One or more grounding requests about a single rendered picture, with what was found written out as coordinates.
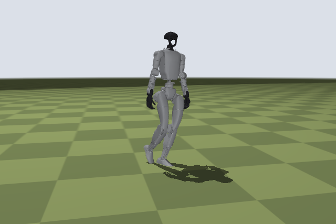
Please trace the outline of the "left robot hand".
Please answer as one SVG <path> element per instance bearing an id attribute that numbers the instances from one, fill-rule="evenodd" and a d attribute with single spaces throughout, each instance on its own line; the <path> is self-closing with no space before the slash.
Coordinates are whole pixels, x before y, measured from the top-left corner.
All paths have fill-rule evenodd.
<path id="1" fill-rule="evenodd" d="M 187 109 L 190 106 L 189 92 L 186 91 L 186 95 L 183 96 L 184 100 L 184 109 Z"/>

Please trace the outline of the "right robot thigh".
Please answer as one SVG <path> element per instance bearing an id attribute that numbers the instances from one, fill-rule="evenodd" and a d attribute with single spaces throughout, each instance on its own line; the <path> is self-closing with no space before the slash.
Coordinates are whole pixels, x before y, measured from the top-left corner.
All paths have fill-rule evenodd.
<path id="1" fill-rule="evenodd" d="M 160 125 L 163 129 L 163 132 L 168 131 L 168 122 L 169 122 L 169 105 L 167 97 L 164 91 L 158 91 L 153 95 L 153 100 L 157 102 L 157 110 L 160 118 Z"/>

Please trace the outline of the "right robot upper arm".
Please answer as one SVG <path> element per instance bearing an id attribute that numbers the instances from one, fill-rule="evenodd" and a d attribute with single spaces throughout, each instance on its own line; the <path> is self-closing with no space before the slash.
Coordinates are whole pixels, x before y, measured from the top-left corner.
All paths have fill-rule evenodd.
<path id="1" fill-rule="evenodd" d="M 164 51 L 163 50 L 159 50 L 159 51 L 156 51 L 154 53 L 154 59 L 153 59 L 153 76 L 158 76 L 159 75 L 159 65 L 160 65 L 160 61 L 161 61 L 161 58 L 164 56 Z"/>

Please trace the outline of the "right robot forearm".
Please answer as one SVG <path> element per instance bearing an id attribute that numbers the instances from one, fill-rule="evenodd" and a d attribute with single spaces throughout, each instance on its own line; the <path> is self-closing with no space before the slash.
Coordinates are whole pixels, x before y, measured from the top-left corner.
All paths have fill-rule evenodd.
<path id="1" fill-rule="evenodd" d="M 150 80 L 149 80 L 149 84 L 148 84 L 148 88 L 147 88 L 147 93 L 150 94 L 150 90 L 153 89 L 155 87 L 155 81 L 156 81 L 156 77 L 152 75 L 153 74 L 153 69 L 151 70 L 151 74 L 150 74 Z"/>

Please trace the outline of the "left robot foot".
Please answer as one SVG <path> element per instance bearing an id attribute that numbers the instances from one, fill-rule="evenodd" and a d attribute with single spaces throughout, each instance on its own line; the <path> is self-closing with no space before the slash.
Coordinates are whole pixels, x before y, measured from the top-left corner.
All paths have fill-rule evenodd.
<path id="1" fill-rule="evenodd" d="M 164 160 L 161 160 L 161 158 L 159 157 L 156 161 L 156 163 L 158 164 L 162 164 L 162 165 L 165 165 L 165 166 L 174 166 L 173 164 L 171 164 L 167 159 L 164 159 Z"/>

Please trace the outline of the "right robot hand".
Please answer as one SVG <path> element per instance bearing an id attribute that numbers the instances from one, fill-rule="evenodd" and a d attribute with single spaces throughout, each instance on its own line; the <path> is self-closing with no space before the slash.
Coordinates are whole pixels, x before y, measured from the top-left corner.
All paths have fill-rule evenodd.
<path id="1" fill-rule="evenodd" d="M 146 106 L 150 109 L 154 109 L 154 107 L 152 106 L 152 103 L 155 105 L 154 101 L 152 100 L 152 95 L 153 95 L 153 89 L 150 90 L 150 94 L 148 94 L 148 97 L 146 99 Z"/>

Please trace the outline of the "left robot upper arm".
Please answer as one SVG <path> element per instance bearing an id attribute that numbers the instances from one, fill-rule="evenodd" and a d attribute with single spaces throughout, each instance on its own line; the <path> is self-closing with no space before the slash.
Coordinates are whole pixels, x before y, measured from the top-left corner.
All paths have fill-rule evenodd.
<path id="1" fill-rule="evenodd" d="M 185 79 L 187 77 L 187 74 L 184 71 L 185 68 L 185 55 L 181 54 L 181 63 L 180 63 L 180 73 L 179 73 L 179 77 L 181 79 Z"/>

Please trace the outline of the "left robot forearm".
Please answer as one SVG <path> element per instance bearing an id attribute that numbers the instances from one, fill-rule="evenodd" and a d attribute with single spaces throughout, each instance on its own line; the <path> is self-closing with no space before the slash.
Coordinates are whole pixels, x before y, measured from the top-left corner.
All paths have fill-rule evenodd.
<path id="1" fill-rule="evenodd" d="M 186 82 L 187 82 L 186 78 L 180 80 L 182 91 L 183 91 L 183 95 L 186 95 L 186 91 L 188 91 L 187 83 Z"/>

